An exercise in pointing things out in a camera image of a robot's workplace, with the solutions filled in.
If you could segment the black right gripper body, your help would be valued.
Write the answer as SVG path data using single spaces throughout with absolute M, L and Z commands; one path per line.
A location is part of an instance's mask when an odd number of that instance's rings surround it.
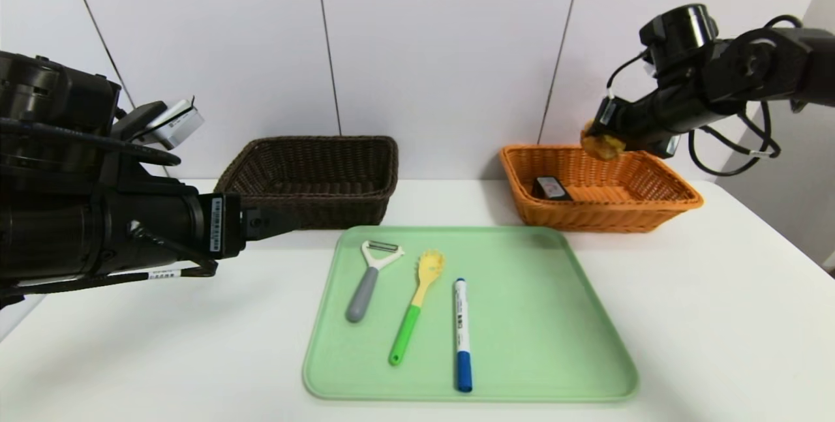
M 625 151 L 662 151 L 662 131 L 656 122 L 655 96 L 634 102 L 605 97 L 594 116 L 593 134 L 609 136 L 623 143 Z

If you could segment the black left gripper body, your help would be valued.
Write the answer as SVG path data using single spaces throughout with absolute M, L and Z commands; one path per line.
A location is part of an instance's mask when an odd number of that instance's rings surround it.
M 116 250 L 117 257 L 125 260 L 185 259 L 182 253 L 134 237 L 133 222 L 203 258 L 235 258 L 245 247 L 238 195 L 202 195 L 176 179 L 147 179 L 117 187 Z

